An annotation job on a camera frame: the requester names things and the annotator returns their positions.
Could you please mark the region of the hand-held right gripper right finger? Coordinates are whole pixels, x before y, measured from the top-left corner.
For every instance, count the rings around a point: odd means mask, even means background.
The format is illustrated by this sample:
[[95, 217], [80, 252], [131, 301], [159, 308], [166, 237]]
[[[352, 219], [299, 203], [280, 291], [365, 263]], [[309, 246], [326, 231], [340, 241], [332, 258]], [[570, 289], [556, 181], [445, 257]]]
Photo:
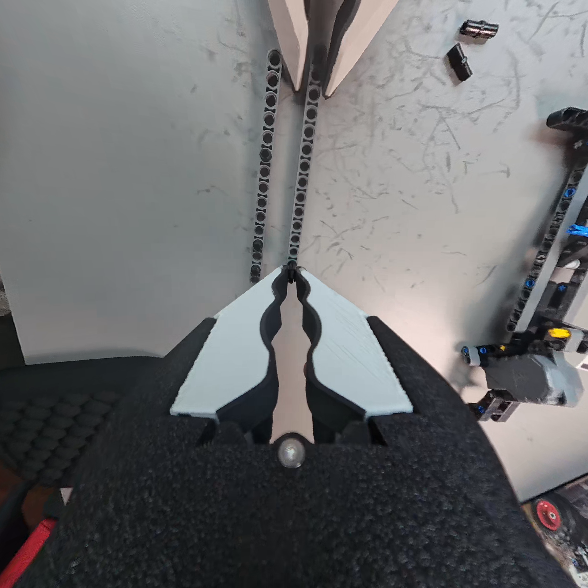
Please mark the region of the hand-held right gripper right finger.
[[334, 444], [356, 430], [371, 441], [375, 417], [410, 414], [413, 404], [378, 341], [369, 315], [313, 276], [296, 270], [306, 359], [306, 401], [315, 444]]

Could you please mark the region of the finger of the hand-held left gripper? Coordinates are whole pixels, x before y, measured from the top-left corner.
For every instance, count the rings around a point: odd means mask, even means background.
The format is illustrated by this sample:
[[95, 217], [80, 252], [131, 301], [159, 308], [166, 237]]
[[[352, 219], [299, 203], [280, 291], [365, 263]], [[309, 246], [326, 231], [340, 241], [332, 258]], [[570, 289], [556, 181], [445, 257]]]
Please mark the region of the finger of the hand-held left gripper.
[[322, 2], [322, 95], [330, 98], [398, 1]]
[[321, 1], [268, 1], [290, 86], [298, 93], [307, 79], [307, 67], [322, 64]]

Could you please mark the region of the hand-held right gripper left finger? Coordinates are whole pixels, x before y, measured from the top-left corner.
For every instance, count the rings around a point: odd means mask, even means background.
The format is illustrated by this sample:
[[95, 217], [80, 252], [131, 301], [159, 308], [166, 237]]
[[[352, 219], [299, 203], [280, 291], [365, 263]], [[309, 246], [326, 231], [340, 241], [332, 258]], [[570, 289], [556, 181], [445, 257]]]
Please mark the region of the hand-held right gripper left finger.
[[272, 437], [279, 380], [273, 339], [282, 326], [280, 266], [214, 316], [170, 414], [236, 423], [256, 444]]

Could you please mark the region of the long grey beam with pins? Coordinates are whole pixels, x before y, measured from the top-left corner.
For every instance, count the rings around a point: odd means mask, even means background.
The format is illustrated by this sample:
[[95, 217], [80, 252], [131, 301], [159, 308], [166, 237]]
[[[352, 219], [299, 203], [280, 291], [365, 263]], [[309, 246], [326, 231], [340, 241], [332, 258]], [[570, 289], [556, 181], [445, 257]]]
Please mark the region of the long grey beam with pins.
[[[281, 88], [283, 70], [283, 57], [279, 49], [271, 49], [268, 52], [266, 59], [266, 75], [265, 75], [265, 86], [263, 93], [263, 116], [262, 116], [262, 131], [261, 131], [261, 146], [260, 150], [264, 147], [272, 148], [275, 142], [275, 127], [277, 118], [277, 106], [279, 103], [279, 94]], [[251, 257], [253, 249], [263, 249], [264, 239], [266, 233], [266, 218], [268, 211], [268, 200], [269, 200], [269, 180], [272, 170], [272, 160], [269, 165], [263, 165], [259, 159], [258, 177], [256, 182], [256, 193], [255, 193], [255, 211], [254, 211], [254, 234], [251, 246]], [[260, 280], [262, 273], [262, 261], [261, 264], [254, 264], [251, 261], [251, 267], [260, 268]]]

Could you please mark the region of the long grey perforated beam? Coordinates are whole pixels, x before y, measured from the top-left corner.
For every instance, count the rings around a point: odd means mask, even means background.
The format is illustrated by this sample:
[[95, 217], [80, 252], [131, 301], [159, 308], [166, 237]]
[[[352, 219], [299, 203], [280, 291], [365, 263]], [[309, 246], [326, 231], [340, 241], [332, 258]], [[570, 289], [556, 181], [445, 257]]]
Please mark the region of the long grey perforated beam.
[[290, 224], [288, 257], [286, 262], [290, 269], [293, 269], [298, 264], [309, 188], [309, 176], [312, 166], [313, 148], [316, 139], [321, 90], [320, 62], [318, 58], [313, 58], [308, 69], [303, 109], [303, 125], [298, 164], [296, 167], [295, 194], [293, 197], [292, 222]]

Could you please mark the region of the toy truck chassis assembly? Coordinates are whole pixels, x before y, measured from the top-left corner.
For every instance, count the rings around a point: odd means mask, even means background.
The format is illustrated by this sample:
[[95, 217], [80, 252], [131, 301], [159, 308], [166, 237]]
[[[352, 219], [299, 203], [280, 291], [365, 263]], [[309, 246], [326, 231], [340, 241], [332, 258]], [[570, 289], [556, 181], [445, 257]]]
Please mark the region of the toy truck chassis assembly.
[[570, 171], [512, 303], [502, 340], [466, 345], [488, 391], [469, 403], [481, 422], [505, 422], [524, 403], [571, 408], [584, 388], [567, 356], [587, 354], [587, 328], [572, 324], [587, 299], [587, 110], [566, 107], [546, 126], [570, 135]]

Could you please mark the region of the toy truck set box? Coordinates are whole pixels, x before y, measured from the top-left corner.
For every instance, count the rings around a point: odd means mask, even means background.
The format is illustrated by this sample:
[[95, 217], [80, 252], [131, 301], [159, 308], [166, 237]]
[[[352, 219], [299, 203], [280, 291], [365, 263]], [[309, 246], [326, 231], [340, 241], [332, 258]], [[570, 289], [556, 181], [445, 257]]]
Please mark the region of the toy truck set box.
[[587, 587], [587, 475], [537, 495], [522, 509], [549, 554]]

